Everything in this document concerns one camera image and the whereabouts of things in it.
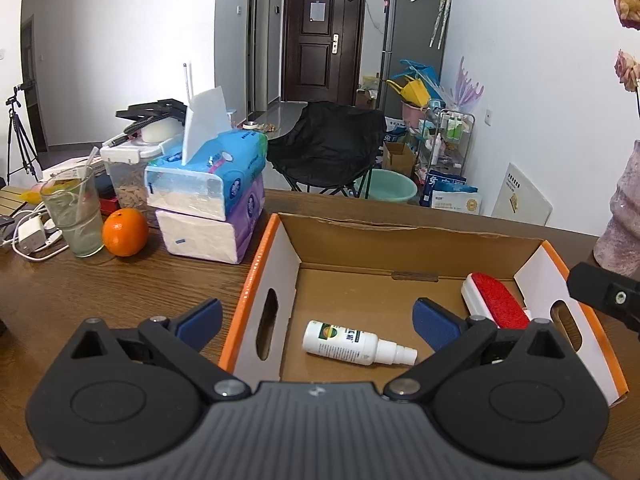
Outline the dark brown door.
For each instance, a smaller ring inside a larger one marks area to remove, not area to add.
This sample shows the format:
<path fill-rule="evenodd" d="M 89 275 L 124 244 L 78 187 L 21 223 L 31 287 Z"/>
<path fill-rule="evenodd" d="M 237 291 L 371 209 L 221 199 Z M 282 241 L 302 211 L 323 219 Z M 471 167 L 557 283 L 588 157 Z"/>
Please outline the dark brown door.
<path fill-rule="evenodd" d="M 284 0 L 281 99 L 352 105 L 366 0 Z"/>

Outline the clear drinking glass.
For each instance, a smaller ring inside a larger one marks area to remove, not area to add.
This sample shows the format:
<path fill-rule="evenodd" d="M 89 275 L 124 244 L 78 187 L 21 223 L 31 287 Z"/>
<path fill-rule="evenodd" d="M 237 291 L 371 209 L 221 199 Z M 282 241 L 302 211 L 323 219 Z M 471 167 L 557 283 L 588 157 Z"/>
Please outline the clear drinking glass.
<path fill-rule="evenodd" d="M 75 167 L 54 172 L 40 188 L 40 196 L 70 251 L 88 258 L 103 248 L 102 214 L 92 163 L 99 149 Z"/>

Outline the blue tissue pack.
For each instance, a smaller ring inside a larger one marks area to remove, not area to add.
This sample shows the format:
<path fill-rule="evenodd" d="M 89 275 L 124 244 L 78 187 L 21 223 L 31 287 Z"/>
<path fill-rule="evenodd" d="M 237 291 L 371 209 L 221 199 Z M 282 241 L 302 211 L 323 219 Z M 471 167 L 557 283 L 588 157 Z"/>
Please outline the blue tissue pack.
<path fill-rule="evenodd" d="M 267 137 L 233 129 L 220 87 L 199 93 L 186 109 L 182 144 L 149 162 L 148 205 L 210 220 L 226 220 L 266 166 Z"/>

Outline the red white lint brush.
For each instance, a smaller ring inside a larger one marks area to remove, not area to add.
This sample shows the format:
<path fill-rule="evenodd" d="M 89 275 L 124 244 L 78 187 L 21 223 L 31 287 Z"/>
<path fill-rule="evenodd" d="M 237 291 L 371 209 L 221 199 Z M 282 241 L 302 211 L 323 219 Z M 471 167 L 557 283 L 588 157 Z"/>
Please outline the red white lint brush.
<path fill-rule="evenodd" d="M 529 317 L 509 289 L 487 274 L 469 274 L 461 295 L 470 315 L 490 318 L 499 328 L 524 330 L 529 324 Z"/>

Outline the pink textured vase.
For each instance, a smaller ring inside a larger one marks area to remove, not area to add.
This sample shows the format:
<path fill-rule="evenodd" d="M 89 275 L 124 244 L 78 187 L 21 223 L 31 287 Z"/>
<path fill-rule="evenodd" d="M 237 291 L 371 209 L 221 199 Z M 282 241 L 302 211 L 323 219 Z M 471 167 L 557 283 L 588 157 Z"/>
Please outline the pink textured vase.
<path fill-rule="evenodd" d="M 594 260 L 601 268 L 623 276 L 639 270 L 639 162 L 636 141 L 610 200 L 612 217 L 593 247 Z"/>

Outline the black folding chair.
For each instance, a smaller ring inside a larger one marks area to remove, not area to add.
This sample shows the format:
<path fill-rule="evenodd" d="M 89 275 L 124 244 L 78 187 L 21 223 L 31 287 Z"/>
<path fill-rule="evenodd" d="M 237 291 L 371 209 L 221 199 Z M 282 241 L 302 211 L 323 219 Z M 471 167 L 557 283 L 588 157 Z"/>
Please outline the black folding chair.
<path fill-rule="evenodd" d="M 294 192 L 367 198 L 385 135 L 379 110 L 311 102 L 292 130 L 268 142 L 267 160 Z"/>

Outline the green plastic basin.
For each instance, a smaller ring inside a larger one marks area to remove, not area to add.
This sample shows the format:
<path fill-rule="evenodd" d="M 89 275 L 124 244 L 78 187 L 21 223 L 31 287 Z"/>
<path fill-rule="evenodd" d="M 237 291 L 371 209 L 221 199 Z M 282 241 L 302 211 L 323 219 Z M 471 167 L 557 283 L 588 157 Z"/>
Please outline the green plastic basin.
<path fill-rule="evenodd" d="M 416 184 L 404 174 L 374 168 L 356 181 L 354 195 L 364 200 L 409 203 L 417 192 Z"/>

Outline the clear food container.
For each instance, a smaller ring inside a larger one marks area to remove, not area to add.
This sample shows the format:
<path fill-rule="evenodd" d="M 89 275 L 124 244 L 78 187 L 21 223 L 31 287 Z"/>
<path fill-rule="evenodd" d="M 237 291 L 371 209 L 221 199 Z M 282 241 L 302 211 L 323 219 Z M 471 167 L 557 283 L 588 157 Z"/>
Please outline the clear food container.
<path fill-rule="evenodd" d="M 155 209 L 148 205 L 148 192 L 144 182 L 145 168 L 182 145 L 182 136 L 157 143 L 141 139 L 124 140 L 122 136 L 105 141 L 100 156 L 122 208 L 141 212 L 150 226 L 157 226 Z"/>

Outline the red cardboard box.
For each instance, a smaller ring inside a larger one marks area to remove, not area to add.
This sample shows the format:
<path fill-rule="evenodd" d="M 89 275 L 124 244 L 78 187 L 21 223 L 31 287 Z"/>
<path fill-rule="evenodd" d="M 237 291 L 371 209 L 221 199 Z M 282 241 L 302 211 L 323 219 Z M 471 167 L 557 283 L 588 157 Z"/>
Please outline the red cardboard box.
<path fill-rule="evenodd" d="M 308 356 L 308 322 L 374 333 L 416 349 L 433 346 L 416 332 L 412 310 L 426 297 L 457 316 L 469 308 L 464 280 L 484 273 L 501 282 L 531 318 L 564 304 L 580 337 L 577 354 L 609 404 L 628 393 L 612 344 L 590 307 L 568 294 L 567 266 L 545 240 L 426 226 L 377 226 L 297 214 L 273 214 L 262 233 L 219 360 L 247 385 L 373 382 L 390 366 L 364 367 Z"/>

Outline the dried pink roses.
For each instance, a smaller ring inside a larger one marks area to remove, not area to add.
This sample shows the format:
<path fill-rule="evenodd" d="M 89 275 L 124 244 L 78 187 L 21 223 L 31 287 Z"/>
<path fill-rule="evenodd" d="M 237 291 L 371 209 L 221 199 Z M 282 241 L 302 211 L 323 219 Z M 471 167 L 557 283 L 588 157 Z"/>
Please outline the dried pink roses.
<path fill-rule="evenodd" d="M 613 0 L 615 13 L 623 29 L 639 30 L 640 0 Z M 614 65 L 618 82 L 631 93 L 639 106 L 639 58 L 620 49 Z"/>

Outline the blue yellow dustpan set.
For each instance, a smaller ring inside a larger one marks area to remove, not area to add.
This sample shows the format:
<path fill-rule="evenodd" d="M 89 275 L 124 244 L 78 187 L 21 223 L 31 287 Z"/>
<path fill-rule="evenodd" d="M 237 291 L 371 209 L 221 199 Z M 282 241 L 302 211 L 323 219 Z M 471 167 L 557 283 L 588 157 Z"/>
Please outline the blue yellow dustpan set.
<path fill-rule="evenodd" d="M 402 58 L 400 65 L 405 70 L 385 83 L 394 90 L 407 104 L 424 108 L 431 100 L 442 100 L 439 87 L 439 76 L 431 65 Z"/>

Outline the white board leaning on wall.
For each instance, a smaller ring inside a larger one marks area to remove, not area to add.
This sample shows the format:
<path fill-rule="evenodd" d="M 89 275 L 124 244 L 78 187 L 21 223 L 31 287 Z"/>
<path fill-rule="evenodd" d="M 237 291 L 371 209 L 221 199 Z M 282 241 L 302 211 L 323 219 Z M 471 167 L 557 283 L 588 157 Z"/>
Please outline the white board leaning on wall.
<path fill-rule="evenodd" d="M 538 188 L 510 162 L 491 217 L 545 226 L 552 209 Z"/>

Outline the purple white tissue pack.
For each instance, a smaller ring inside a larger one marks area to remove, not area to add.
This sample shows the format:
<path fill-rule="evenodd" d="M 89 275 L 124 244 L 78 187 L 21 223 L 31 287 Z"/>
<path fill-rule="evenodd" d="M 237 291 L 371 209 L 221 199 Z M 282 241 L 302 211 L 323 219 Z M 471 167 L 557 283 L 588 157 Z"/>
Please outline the purple white tissue pack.
<path fill-rule="evenodd" d="M 227 221 L 158 210 L 156 218 L 171 255 L 239 264 L 242 262 L 265 203 L 259 176 L 242 195 Z"/>

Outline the small cardboard box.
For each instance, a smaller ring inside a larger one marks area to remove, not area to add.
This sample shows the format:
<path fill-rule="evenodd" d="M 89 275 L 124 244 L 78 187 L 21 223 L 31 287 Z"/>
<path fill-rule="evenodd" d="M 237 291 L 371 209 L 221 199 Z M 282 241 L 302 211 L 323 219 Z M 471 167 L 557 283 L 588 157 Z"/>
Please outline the small cardboard box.
<path fill-rule="evenodd" d="M 386 170 L 411 177 L 416 164 L 416 154 L 405 143 L 385 142 L 382 167 Z"/>

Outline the grey refrigerator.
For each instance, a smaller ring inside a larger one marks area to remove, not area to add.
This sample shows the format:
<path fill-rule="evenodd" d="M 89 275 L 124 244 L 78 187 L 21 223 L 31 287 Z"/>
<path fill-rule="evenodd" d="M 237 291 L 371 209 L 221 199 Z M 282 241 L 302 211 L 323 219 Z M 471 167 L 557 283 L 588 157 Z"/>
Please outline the grey refrigerator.
<path fill-rule="evenodd" d="M 385 0 L 385 3 L 378 109 L 387 117 L 401 118 L 400 96 L 386 80 L 408 70 L 402 60 L 431 66 L 439 77 L 447 35 L 442 37 L 439 46 L 440 32 L 436 32 L 434 44 L 430 46 L 440 0 Z"/>

